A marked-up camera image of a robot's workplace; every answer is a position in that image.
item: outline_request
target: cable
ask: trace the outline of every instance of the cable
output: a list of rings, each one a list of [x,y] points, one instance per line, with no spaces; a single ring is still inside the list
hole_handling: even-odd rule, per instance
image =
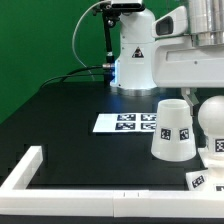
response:
[[[84,17],[89,13],[89,11],[91,11],[94,7],[102,4],[102,3],[107,3],[107,2],[111,2],[111,0],[105,0],[105,1],[101,1],[101,2],[97,2],[95,3],[94,5],[92,5],[89,9],[86,10],[86,12],[81,16],[81,18],[79,19],[76,27],[75,27],[75,30],[74,30],[74,33],[73,33],[73,37],[72,37],[72,51],[73,51],[73,54],[76,58],[76,60],[82,64],[84,67],[87,67],[83,62],[82,60],[79,58],[77,52],[76,52],[76,48],[75,48],[75,43],[76,43],[76,36],[77,36],[77,32],[78,32],[78,29],[79,29],[79,26],[82,22],[82,20],[84,19]]]
[[[61,79],[61,82],[64,82],[67,78],[74,77],[74,76],[90,76],[90,75],[77,75],[77,73],[78,72],[83,72],[83,71],[94,70],[94,69],[100,69],[100,68],[103,68],[103,66],[102,65],[97,65],[97,66],[91,66],[91,67],[86,67],[86,68],[79,68],[79,69],[76,69],[74,71],[69,72],[67,75],[53,77],[53,78],[48,79],[47,81],[45,81],[40,86],[40,89],[42,89],[49,82],[52,82],[52,81],[57,80],[57,79]]]

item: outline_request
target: green wall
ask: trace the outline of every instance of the green wall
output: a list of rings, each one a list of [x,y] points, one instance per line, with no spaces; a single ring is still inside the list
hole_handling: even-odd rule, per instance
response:
[[[45,80],[80,65],[71,39],[80,16],[97,0],[0,0],[0,122],[38,91]],[[178,0],[145,0],[156,17],[175,8]],[[119,26],[112,30],[119,54]],[[87,65],[102,64],[105,46],[101,16],[89,14],[77,38]]]

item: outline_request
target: black cable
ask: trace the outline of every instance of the black cable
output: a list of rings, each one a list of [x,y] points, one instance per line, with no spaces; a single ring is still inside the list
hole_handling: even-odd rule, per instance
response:
[[[73,70],[73,71],[69,72],[68,74],[66,74],[64,76],[57,76],[57,77],[53,77],[51,79],[48,79],[47,81],[45,81],[40,86],[40,89],[42,89],[49,82],[52,82],[52,81],[57,80],[57,79],[61,79],[60,82],[64,82],[67,78],[74,77],[74,76],[91,76],[92,74],[88,74],[88,75],[77,75],[76,73],[83,72],[83,71],[88,71],[88,70],[100,69],[100,68],[103,68],[103,66],[102,65],[96,65],[96,66],[91,66],[91,67],[86,67],[86,68],[79,68],[79,69]]]

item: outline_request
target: metal bracket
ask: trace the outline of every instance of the metal bracket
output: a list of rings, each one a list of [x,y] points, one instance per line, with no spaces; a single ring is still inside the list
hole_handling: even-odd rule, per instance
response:
[[[196,92],[197,92],[197,88],[189,88],[189,87],[181,88],[181,95],[190,106],[191,116],[194,115],[193,107],[199,103],[197,97],[195,96]]]

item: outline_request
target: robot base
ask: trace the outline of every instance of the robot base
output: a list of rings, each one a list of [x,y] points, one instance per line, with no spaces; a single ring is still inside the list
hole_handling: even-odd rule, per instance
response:
[[[125,96],[150,96],[157,93],[160,93],[162,89],[158,87],[151,88],[151,89],[123,89],[120,87],[113,87],[111,86],[111,92],[118,93]]]

